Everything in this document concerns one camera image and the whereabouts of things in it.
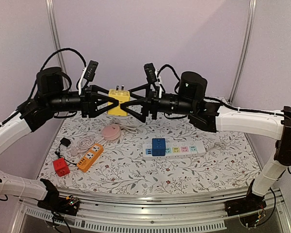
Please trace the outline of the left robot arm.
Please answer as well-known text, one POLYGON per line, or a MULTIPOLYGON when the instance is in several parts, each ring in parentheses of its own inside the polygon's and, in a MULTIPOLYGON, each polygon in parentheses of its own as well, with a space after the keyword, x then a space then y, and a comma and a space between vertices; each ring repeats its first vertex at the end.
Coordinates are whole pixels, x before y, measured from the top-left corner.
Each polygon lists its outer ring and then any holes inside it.
MULTIPOLYGON (((70 91, 63 80, 70 77, 60 67, 40 70, 36 75, 37 93, 29 98, 0 123, 0 155, 19 139, 35 132, 60 112, 81 112, 82 117, 95 118, 119 105, 108 97, 108 91, 91 85, 70 91)), ((38 201, 38 207, 59 210, 64 199, 46 179, 28 180, 0 171, 0 195, 26 197, 38 201)))

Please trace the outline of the white multi-socket power strip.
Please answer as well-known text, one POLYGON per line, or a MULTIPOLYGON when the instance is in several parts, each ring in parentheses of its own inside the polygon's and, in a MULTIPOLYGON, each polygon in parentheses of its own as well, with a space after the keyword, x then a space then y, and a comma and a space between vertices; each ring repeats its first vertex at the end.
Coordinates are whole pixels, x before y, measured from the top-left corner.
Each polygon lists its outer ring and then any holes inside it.
POLYGON ((165 155, 163 156, 153 156, 151 144, 144 144, 141 152, 144 159, 178 159, 205 154, 205 146, 201 141, 166 143, 165 155))

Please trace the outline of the red cube socket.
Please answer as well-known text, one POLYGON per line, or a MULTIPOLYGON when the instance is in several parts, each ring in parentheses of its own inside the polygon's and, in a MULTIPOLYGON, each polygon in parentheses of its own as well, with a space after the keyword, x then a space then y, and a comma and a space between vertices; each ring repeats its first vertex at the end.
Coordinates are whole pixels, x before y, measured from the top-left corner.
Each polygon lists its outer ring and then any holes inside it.
POLYGON ((54 160, 53 167, 54 167, 55 173, 59 177, 65 176, 70 173, 70 169, 66 161, 64 160, 64 158, 59 158, 57 160, 54 160))

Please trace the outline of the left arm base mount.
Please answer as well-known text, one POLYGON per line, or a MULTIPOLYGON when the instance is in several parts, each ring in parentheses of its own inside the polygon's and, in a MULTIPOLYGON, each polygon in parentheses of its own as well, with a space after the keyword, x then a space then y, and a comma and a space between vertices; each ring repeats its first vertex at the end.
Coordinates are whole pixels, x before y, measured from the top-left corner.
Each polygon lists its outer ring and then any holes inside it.
POLYGON ((80 206, 80 199, 69 195, 60 197, 57 188, 46 179, 40 179, 46 186, 47 194, 43 200, 39 200, 37 206, 60 214, 76 216, 80 206))

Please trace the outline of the yellow cube socket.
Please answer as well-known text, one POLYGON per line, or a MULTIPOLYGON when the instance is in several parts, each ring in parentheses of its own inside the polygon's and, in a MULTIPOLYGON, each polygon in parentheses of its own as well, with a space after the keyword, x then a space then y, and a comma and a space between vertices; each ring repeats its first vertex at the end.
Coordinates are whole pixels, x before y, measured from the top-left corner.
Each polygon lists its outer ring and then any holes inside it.
POLYGON ((111 110, 108 110, 107 114, 112 116, 126 117, 128 113, 120 108, 120 104, 130 101, 130 92, 125 90, 125 86, 122 85, 121 87, 117 86, 116 89, 110 89, 108 96, 118 100, 119 104, 111 110))

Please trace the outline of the blue cube socket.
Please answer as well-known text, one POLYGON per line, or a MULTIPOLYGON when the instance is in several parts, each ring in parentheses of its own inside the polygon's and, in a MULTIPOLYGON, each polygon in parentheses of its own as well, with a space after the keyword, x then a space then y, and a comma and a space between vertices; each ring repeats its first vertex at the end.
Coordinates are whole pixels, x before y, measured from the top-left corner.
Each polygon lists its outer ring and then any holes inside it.
POLYGON ((152 139, 152 156, 163 157, 166 155, 166 141, 165 138, 152 139))

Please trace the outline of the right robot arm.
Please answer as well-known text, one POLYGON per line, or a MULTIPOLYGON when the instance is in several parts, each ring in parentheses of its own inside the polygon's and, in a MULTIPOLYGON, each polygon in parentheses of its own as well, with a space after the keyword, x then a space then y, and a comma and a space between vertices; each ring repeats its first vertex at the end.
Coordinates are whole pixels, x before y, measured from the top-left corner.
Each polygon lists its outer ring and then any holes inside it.
POLYGON ((141 122, 145 122, 148 115, 156 119, 158 112, 180 114, 205 132, 242 132, 276 140, 274 156, 250 183, 246 197, 241 201, 243 210, 251 212, 291 166, 291 107, 277 111, 236 108, 206 97, 207 84, 201 75, 185 71, 179 80, 177 94, 160 94, 148 88, 145 97, 124 102, 120 108, 141 122))

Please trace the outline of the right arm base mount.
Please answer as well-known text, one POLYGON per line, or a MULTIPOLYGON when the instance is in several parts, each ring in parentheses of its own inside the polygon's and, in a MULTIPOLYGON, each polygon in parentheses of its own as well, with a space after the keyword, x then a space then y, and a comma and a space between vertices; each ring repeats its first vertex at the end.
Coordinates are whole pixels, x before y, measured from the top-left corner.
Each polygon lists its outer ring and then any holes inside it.
POLYGON ((240 217, 240 223, 246 228, 253 228, 265 214, 266 202, 264 197, 253 194, 250 184, 245 197, 228 200, 224 205, 227 216, 243 215, 240 217))

